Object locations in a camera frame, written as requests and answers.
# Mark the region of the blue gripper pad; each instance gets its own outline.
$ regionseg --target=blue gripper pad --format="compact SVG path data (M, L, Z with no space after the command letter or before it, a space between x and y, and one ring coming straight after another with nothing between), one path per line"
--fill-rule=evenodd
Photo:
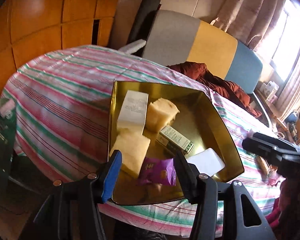
M114 150L112 153L109 163L111 163L111 166L109 167L108 173L106 175L106 178L103 182L103 192L101 195L102 203L106 203L109 198L112 196L112 192L114 189L114 185L117 181L121 164L122 164L122 153L119 150Z

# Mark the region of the pink wrapper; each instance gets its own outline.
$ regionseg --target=pink wrapper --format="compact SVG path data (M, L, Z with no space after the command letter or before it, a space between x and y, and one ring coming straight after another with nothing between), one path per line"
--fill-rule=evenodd
M167 186L176 185L176 170L173 159L159 160L145 158L139 174L139 184L160 183Z

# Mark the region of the white rectangular object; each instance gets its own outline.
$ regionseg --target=white rectangular object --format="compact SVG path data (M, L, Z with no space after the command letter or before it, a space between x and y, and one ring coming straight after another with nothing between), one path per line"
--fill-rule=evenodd
M118 116L117 131L129 129L142 134L146 123L147 104L147 93L128 90Z
M194 164L200 173L205 173L210 177L226 166L212 148L208 148L186 160L188 163Z

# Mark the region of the window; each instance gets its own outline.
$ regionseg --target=window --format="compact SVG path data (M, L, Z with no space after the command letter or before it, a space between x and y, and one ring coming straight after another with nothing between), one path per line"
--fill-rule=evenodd
M285 81L300 55L300 16L295 6L286 0L272 32L257 50Z

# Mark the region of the purple packet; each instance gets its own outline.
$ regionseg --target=purple packet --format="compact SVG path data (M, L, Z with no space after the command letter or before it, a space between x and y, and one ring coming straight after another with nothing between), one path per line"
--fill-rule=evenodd
M173 159L159 160L145 157L138 180L140 185L159 183L175 186L176 170L173 166Z

